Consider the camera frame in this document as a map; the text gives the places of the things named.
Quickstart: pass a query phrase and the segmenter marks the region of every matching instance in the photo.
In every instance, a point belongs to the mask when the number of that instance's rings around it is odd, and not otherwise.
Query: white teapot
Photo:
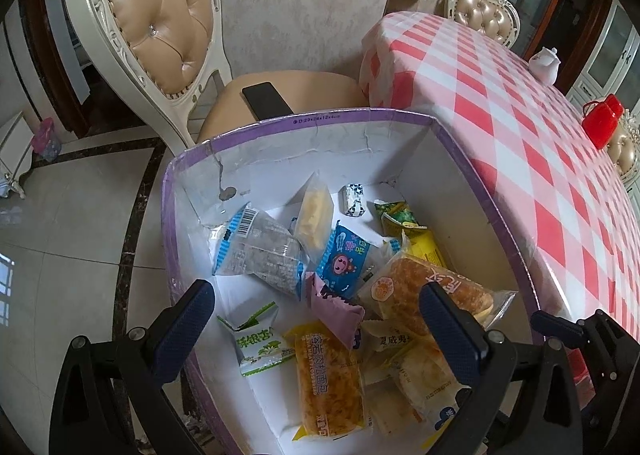
[[[553,85],[558,79],[560,60],[556,55],[557,52],[556,49],[549,50],[542,47],[542,50],[529,60],[530,72],[547,86]]]

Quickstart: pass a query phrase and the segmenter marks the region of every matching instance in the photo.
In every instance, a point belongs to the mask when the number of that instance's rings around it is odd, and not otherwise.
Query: red and white tablecloth
[[[364,38],[371,106],[437,117],[465,149],[529,267],[543,310],[597,308],[639,337],[640,231],[612,162],[527,64],[478,32],[415,12]]]

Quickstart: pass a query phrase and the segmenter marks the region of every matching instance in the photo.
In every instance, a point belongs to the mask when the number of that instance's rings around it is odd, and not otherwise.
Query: barcode
[[[242,212],[242,218],[240,219],[240,223],[238,224],[238,229],[236,229],[236,233],[239,236],[246,237],[249,234],[251,224],[254,223],[254,218],[257,214],[257,210],[252,210],[250,208],[244,209],[244,211]]]

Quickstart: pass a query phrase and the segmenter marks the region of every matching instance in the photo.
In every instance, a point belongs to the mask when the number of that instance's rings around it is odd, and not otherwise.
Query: red pitcher
[[[604,101],[588,102],[583,110],[582,128],[596,149],[601,150],[616,131],[625,109],[615,95],[609,94]]]

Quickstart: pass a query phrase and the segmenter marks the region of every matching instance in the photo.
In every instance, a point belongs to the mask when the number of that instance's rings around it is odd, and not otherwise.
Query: smartphone
[[[271,83],[258,83],[242,89],[242,95],[257,120],[291,115],[293,112]]]

